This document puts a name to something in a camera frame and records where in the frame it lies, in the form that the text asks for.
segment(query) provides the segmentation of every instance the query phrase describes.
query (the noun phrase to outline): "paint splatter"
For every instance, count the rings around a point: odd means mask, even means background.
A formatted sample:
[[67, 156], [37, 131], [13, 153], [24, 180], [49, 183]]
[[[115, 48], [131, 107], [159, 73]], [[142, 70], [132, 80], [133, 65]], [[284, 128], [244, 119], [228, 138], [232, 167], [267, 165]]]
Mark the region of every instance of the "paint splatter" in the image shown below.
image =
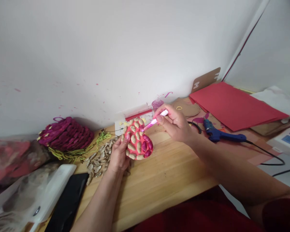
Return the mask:
[[167, 95], [165, 95], [165, 98], [166, 98], [170, 93], [173, 93], [173, 92], [168, 92]]

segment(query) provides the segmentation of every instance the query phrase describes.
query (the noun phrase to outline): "left hand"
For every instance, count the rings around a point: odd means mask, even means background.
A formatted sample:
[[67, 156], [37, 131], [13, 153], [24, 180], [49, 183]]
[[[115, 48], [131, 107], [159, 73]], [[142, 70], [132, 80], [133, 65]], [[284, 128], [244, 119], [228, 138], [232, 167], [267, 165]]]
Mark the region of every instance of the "left hand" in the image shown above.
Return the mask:
[[126, 148], [130, 142], [130, 139], [130, 134], [127, 134], [123, 142], [121, 142], [121, 138], [119, 138], [114, 143], [108, 170], [110, 169], [114, 172], [124, 172], [127, 169], [130, 158], [126, 156]]

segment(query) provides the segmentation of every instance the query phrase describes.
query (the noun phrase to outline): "white paper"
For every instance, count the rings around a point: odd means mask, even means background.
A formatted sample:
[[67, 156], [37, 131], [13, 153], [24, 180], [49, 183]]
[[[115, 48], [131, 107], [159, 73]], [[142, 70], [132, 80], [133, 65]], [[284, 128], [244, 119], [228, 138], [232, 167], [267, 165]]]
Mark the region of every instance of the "white paper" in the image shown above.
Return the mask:
[[290, 95], [282, 89], [271, 86], [251, 96], [290, 116]]

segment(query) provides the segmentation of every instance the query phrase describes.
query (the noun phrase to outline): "marker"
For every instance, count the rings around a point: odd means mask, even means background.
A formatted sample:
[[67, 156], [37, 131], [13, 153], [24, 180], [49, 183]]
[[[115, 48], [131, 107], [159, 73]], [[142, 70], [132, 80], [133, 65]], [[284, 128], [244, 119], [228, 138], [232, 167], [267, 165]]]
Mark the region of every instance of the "marker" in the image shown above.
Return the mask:
[[[168, 114], [168, 110], [164, 110], [161, 112], [161, 116], [166, 116]], [[142, 129], [141, 131], [145, 131], [147, 129], [149, 129], [150, 127], [152, 127], [153, 125], [155, 125], [157, 123], [157, 119], [153, 119], [146, 127], [144, 127], [144, 129]]]

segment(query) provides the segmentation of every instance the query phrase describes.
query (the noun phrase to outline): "hot glue gun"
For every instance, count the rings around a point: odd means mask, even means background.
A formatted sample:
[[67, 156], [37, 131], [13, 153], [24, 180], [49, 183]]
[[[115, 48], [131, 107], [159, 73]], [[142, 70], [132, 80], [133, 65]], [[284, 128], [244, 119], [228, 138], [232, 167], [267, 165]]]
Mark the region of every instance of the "hot glue gun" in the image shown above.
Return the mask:
[[209, 135], [208, 139], [211, 140], [212, 142], [219, 142], [220, 139], [225, 139], [233, 142], [247, 142], [247, 138], [243, 134], [233, 135], [217, 130], [213, 126], [212, 122], [205, 118], [204, 118], [204, 127], [206, 133]]

